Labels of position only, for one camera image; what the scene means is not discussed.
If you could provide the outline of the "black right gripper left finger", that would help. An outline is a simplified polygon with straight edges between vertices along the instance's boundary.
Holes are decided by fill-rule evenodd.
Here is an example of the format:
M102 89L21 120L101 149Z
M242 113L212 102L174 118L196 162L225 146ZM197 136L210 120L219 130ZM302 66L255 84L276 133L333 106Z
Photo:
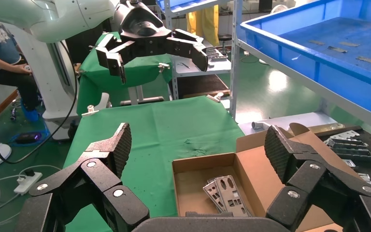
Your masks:
M91 143L72 165L37 182L20 211L18 232L63 232L88 205L114 232L130 232L149 209L121 180L132 136L121 123L111 138Z

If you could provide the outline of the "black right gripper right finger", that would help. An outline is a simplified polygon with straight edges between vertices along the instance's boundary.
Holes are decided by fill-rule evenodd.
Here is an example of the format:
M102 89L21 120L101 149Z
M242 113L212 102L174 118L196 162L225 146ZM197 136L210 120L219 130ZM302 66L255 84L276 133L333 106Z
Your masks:
M371 184L330 165L310 145L289 140L270 126L264 150L283 188L266 217L295 231L311 206L345 232L371 232Z

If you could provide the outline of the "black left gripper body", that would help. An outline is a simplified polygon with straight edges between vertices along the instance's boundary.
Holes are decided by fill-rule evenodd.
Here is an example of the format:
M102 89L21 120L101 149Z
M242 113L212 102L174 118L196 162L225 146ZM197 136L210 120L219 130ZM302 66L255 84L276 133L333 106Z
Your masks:
M122 0L115 19L121 42L113 49L113 58L174 54L173 43L168 39L172 31L142 2Z

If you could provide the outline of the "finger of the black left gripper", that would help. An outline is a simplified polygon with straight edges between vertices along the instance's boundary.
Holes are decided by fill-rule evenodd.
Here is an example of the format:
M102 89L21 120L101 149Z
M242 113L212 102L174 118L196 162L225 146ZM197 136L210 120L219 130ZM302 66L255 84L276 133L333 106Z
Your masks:
M124 65L134 59L134 44L108 33L95 47L99 65L107 68L110 75L120 77L123 85L127 82Z
M208 69L207 47L203 38L182 29L175 29L171 36L171 54L192 60L201 71Z

